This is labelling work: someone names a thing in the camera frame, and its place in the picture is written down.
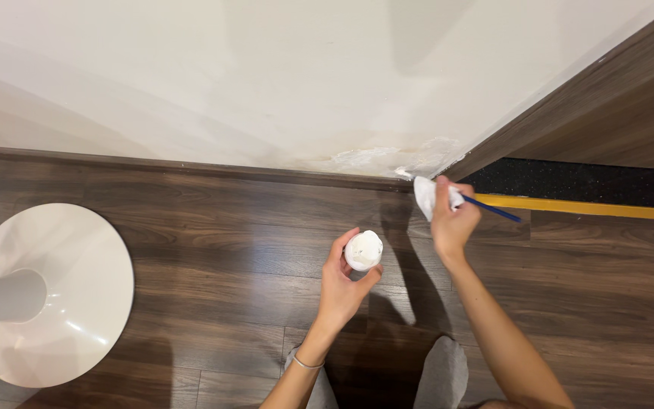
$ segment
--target yellow tape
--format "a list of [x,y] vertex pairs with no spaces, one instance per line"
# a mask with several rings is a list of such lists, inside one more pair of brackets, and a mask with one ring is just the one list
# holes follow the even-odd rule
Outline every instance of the yellow tape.
[[533,199],[531,197],[476,194],[476,200],[501,208],[551,210],[553,212],[580,213],[583,215],[622,216],[626,218],[654,219],[654,208],[624,206],[621,204],[588,203],[586,201]]

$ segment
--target white wall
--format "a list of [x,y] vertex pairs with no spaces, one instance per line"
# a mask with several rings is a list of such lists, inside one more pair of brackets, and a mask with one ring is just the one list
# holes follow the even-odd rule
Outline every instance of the white wall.
[[0,0],[0,146],[438,172],[654,0]]

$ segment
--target hand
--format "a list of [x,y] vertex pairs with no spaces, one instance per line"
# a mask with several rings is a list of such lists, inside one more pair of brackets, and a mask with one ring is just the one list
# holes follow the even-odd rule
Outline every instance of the hand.
[[436,253],[448,265],[465,260],[464,247],[481,219],[481,211],[468,202],[461,204],[455,212],[450,210],[448,187],[455,186],[462,194],[473,198],[472,186],[452,183],[445,176],[438,176],[436,183],[438,185],[435,188],[435,208],[430,230]]
[[378,264],[359,281],[350,280],[352,267],[344,259],[342,250],[359,232],[360,229],[355,227],[335,240],[322,266],[322,294],[315,323],[319,322],[334,335],[355,315],[363,298],[382,277],[383,268]]

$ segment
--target white lamp base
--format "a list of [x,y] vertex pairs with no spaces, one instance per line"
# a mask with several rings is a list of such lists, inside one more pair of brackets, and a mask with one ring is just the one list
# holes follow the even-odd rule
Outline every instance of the white lamp base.
[[133,267],[122,238],[74,204],[26,209],[0,226],[0,278],[20,269],[42,276],[47,297],[31,320],[0,322],[0,379],[43,388],[86,373],[130,314]]

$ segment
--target silver bracelet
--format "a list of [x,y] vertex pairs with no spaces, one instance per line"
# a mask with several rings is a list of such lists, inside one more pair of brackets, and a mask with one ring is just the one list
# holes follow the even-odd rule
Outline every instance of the silver bracelet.
[[325,363],[324,363],[324,362],[322,362],[322,365],[317,365],[317,366],[308,366],[308,365],[305,365],[305,364],[302,363],[302,361],[300,361],[299,359],[296,358],[296,355],[294,356],[294,360],[296,361],[296,363],[300,364],[304,369],[310,369],[310,370],[312,370],[312,369],[319,369],[319,368],[325,366]]

